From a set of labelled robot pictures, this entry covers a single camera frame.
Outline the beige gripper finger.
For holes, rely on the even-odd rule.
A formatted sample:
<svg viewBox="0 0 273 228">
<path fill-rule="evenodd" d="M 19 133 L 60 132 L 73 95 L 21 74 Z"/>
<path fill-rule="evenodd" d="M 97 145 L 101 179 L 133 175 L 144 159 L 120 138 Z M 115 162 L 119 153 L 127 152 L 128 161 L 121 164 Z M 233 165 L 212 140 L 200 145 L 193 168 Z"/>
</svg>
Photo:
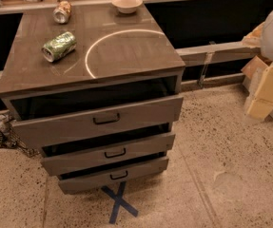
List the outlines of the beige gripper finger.
<svg viewBox="0 0 273 228">
<path fill-rule="evenodd" d="M 262 73 L 245 103 L 245 115 L 263 121 L 273 110 L 273 63 Z"/>
<path fill-rule="evenodd" d="M 246 47 L 259 47 L 261 45 L 262 31 L 263 23 L 260 23 L 243 38 L 242 44 Z"/>
</svg>

